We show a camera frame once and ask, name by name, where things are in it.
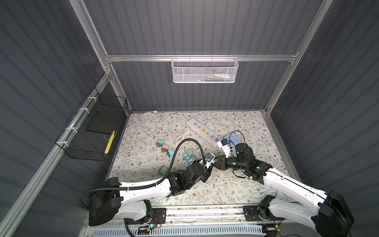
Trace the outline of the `white vent grille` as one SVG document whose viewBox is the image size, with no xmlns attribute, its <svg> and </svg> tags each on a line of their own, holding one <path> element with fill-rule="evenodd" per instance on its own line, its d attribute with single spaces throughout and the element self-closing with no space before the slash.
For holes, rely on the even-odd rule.
<svg viewBox="0 0 379 237">
<path fill-rule="evenodd" d="M 258 225 L 198 225 L 198 226 L 164 226 L 147 234 L 138 233 L 138 228 L 130 231 L 136 237 L 200 237 L 200 236 L 258 236 L 265 237 L 262 226 Z"/>
</svg>

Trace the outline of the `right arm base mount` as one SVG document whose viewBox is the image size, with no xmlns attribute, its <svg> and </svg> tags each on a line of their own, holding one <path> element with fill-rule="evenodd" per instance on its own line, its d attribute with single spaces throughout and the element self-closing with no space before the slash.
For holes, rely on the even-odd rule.
<svg viewBox="0 0 379 237">
<path fill-rule="evenodd" d="M 245 205 L 242 210 L 246 221 L 283 221 L 285 218 L 273 215 L 268 207 L 275 196 L 266 195 L 258 205 Z"/>
</svg>

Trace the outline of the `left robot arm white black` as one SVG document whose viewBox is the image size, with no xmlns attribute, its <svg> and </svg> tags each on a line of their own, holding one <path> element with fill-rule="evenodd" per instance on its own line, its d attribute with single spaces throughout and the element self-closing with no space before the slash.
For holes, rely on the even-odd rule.
<svg viewBox="0 0 379 237">
<path fill-rule="evenodd" d="M 115 217 L 147 223 L 153 217 L 150 199 L 181 195 L 197 182 L 206 182 L 212 169 L 211 162 L 203 165 L 194 161 L 185 170 L 168 173 L 161 183 L 158 180 L 120 183 L 117 177 L 110 178 L 105 187 L 89 192 L 89 225 L 99 226 Z"/>
</svg>

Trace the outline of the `teal blue power strip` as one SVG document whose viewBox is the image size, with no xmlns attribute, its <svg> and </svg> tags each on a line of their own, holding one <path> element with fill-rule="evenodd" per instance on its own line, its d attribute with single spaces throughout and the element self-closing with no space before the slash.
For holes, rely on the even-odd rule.
<svg viewBox="0 0 379 237">
<path fill-rule="evenodd" d="M 183 159 L 188 163 L 188 165 L 192 165 L 192 163 L 196 161 L 194 156 L 188 156 L 187 153 L 183 153 Z"/>
</svg>

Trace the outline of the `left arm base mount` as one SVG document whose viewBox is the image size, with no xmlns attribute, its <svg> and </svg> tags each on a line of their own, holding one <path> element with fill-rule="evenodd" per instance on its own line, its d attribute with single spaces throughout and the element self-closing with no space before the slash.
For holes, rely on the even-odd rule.
<svg viewBox="0 0 379 237">
<path fill-rule="evenodd" d="M 153 208 L 148 211 L 147 215 L 140 220 L 126 219 L 128 225 L 148 225 L 148 224 L 165 224 L 166 222 L 166 208 Z"/>
</svg>

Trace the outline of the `teal charger cube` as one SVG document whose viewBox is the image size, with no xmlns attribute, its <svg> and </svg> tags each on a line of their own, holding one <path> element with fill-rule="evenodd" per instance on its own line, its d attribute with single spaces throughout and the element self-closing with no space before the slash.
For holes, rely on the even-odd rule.
<svg viewBox="0 0 379 237">
<path fill-rule="evenodd" d="M 173 157 L 173 155 L 174 155 L 174 150 L 173 150 L 173 149 L 170 149 L 170 150 L 168 150 L 168 151 L 166 152 L 166 154 L 167 154 L 168 157 Z"/>
<path fill-rule="evenodd" d="M 159 139 L 157 142 L 156 142 L 156 145 L 158 147 L 162 147 L 164 145 L 164 140 L 163 139 Z"/>
</svg>

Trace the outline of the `teal charger cube upper left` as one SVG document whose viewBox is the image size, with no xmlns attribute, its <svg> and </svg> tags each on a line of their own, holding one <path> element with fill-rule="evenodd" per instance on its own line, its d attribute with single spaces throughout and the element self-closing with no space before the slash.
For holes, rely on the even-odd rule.
<svg viewBox="0 0 379 237">
<path fill-rule="evenodd" d="M 162 147 L 164 145 L 164 140 L 163 139 L 159 139 L 157 142 L 156 142 L 156 145 L 158 147 Z"/>
</svg>

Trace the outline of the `round light blue socket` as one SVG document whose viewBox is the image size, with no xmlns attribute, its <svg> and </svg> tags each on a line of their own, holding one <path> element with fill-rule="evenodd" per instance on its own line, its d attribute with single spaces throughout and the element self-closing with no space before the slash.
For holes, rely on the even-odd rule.
<svg viewBox="0 0 379 237">
<path fill-rule="evenodd" d="M 234 148 L 236 145 L 238 145 L 239 143 L 241 143 L 240 138 L 235 133 L 229 133 L 224 138 L 227 140 L 227 144 L 231 148 Z"/>
</svg>

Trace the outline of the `aluminium rail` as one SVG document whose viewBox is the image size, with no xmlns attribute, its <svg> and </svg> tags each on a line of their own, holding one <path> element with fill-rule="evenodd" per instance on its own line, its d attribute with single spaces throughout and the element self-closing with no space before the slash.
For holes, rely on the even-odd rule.
<svg viewBox="0 0 379 237">
<path fill-rule="evenodd" d="M 152 206 L 153 208 L 166 208 L 166 224 L 174 221 L 246 221 L 243 206 L 241 204 L 227 205 L 190 205 L 190 206 Z M 320 206 L 308 207 L 300 203 L 285 202 L 280 199 L 273 199 L 269 203 L 269 211 L 276 216 L 285 218 L 293 222 L 309 227 L 315 227 L 315 220 L 320 210 Z M 274 221 L 246 221 L 246 222 L 274 222 Z"/>
</svg>

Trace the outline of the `pink charger cube left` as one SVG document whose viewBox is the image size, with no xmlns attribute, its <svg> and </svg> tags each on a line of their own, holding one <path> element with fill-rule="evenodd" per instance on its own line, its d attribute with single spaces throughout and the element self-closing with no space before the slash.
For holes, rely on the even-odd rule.
<svg viewBox="0 0 379 237">
<path fill-rule="evenodd" d="M 169 145 L 167 145 L 167 144 L 163 144 L 163 146 L 162 146 L 162 148 L 161 148 L 161 150 L 162 150 L 163 152 L 167 152 L 169 149 L 170 149 L 170 147 L 169 147 Z"/>
</svg>

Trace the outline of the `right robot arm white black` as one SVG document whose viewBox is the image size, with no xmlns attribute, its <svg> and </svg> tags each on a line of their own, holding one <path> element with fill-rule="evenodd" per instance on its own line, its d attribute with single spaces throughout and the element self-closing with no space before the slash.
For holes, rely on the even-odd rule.
<svg viewBox="0 0 379 237">
<path fill-rule="evenodd" d="M 235 145 L 236 156 L 228 144 L 222 145 L 225 155 L 208 154 L 208 165 L 218 170 L 241 170 L 253 181 L 274 188 L 295 200 L 295 203 L 266 195 L 253 210 L 263 221 L 284 218 L 308 226 L 322 237 L 349 237 L 354 218 L 343 196 L 325 192 L 295 180 L 269 163 L 255 158 L 245 143 Z"/>
</svg>

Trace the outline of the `floral table mat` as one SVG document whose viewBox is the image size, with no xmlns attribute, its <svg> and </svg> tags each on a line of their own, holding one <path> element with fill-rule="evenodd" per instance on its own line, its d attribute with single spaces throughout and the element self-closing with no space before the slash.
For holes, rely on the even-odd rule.
<svg viewBox="0 0 379 237">
<path fill-rule="evenodd" d="M 159 168 L 172 166 L 173 170 L 185 169 L 183 159 L 186 149 L 199 158 L 200 149 L 205 153 L 222 155 L 223 150 L 210 145 L 204 138 L 188 128 L 186 122 L 196 119 L 220 138 L 235 133 L 253 150 L 257 159 L 271 164 L 282 173 L 287 168 L 260 111 L 252 112 L 200 112 L 200 113 L 145 113 L 132 114 L 121 140 L 110 175 L 122 182 L 142 182 L 161 178 Z M 156 145 L 159 139 L 174 150 L 168 157 Z M 169 198 L 153 198 L 154 206 L 252 204 L 266 195 L 274 195 L 285 201 L 290 197 L 258 182 L 246 178 L 241 170 L 220 171 L 214 169 L 206 183 L 198 182 L 181 195 Z"/>
</svg>

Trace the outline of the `green charger cube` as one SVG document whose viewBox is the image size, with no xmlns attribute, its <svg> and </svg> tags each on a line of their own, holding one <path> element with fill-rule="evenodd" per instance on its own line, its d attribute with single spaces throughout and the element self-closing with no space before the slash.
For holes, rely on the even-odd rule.
<svg viewBox="0 0 379 237">
<path fill-rule="evenodd" d="M 159 173 L 162 175 L 162 176 L 165 176 L 167 173 L 168 173 L 168 168 L 166 166 L 161 166 L 159 168 Z"/>
<path fill-rule="evenodd" d="M 186 154 L 188 157 L 192 157 L 193 156 L 193 152 L 191 149 L 186 149 Z"/>
</svg>

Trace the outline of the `long white power strip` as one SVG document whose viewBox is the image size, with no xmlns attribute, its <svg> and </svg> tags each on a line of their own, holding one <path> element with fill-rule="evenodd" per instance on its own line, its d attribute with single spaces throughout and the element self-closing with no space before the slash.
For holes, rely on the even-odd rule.
<svg viewBox="0 0 379 237">
<path fill-rule="evenodd" d="M 220 137 L 211 130 L 209 130 L 204 124 L 200 123 L 199 121 L 193 118 L 187 121 L 186 125 L 195 133 L 204 138 L 212 146 L 219 147 L 218 142 L 221 140 Z"/>
</svg>

